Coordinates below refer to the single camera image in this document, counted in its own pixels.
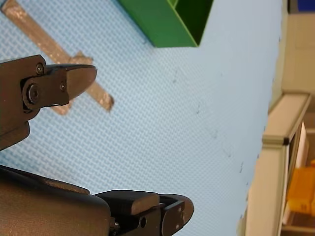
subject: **blue foam mat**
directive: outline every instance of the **blue foam mat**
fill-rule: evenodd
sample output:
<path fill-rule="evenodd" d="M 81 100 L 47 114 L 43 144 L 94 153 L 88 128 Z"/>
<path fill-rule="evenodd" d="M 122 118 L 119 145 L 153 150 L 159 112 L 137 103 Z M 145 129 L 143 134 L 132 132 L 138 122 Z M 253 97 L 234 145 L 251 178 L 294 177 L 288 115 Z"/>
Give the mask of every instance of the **blue foam mat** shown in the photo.
<path fill-rule="evenodd" d="M 115 0 L 18 2 L 71 56 L 94 58 L 116 102 L 107 113 L 83 94 L 65 117 L 42 109 L 0 164 L 92 193 L 187 195 L 195 214 L 177 235 L 236 235 L 267 120 L 282 1 L 215 0 L 201 46 L 173 49 L 154 48 Z M 34 54 L 1 14 L 0 59 Z"/>

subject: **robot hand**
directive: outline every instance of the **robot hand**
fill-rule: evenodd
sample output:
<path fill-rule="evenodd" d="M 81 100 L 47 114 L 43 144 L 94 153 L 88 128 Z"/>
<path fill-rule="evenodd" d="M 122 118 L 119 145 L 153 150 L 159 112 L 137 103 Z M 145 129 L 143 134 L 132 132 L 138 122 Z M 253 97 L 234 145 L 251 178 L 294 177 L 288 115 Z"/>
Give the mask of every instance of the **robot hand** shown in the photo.
<path fill-rule="evenodd" d="M 92 65 L 0 63 L 0 150 L 29 135 L 40 108 L 65 105 L 95 80 Z M 171 236 L 192 217 L 181 195 L 87 189 L 0 166 L 0 236 Z"/>

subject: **tape strip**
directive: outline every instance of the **tape strip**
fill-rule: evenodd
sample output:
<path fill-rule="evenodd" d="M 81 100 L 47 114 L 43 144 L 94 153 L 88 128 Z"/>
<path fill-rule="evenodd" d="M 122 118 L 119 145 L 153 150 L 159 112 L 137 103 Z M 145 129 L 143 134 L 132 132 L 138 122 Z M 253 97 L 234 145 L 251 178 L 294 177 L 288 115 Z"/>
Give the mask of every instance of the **tape strip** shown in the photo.
<path fill-rule="evenodd" d="M 18 4 L 16 0 L 7 0 L 1 8 L 4 15 L 10 19 L 30 40 L 56 63 L 92 64 L 93 59 L 79 52 L 71 57 L 53 40 L 50 35 Z M 87 89 L 87 93 L 105 110 L 110 111 L 114 105 L 113 97 L 97 82 Z M 65 115 L 71 108 L 68 105 L 52 107 L 60 115 Z"/>

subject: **yellow object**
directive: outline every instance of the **yellow object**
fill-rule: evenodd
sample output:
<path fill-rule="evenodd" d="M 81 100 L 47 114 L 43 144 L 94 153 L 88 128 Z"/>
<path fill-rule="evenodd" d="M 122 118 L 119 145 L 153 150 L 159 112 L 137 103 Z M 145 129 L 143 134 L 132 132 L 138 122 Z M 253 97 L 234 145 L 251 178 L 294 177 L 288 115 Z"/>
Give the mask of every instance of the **yellow object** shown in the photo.
<path fill-rule="evenodd" d="M 315 198 L 312 201 L 311 214 L 312 214 L 312 216 L 315 216 Z"/>
<path fill-rule="evenodd" d="M 315 168 L 300 168 L 295 169 L 287 201 L 289 207 L 294 212 L 311 214 L 313 206 L 315 210 L 315 203 L 313 203 L 315 193 Z"/>

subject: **green bin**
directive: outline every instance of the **green bin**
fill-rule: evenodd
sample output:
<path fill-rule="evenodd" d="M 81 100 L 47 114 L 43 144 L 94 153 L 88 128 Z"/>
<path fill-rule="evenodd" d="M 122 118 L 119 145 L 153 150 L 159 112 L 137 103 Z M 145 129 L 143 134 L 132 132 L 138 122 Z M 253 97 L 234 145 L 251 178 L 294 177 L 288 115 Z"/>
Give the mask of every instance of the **green bin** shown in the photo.
<path fill-rule="evenodd" d="M 118 0 L 155 47 L 198 47 L 213 0 Z"/>

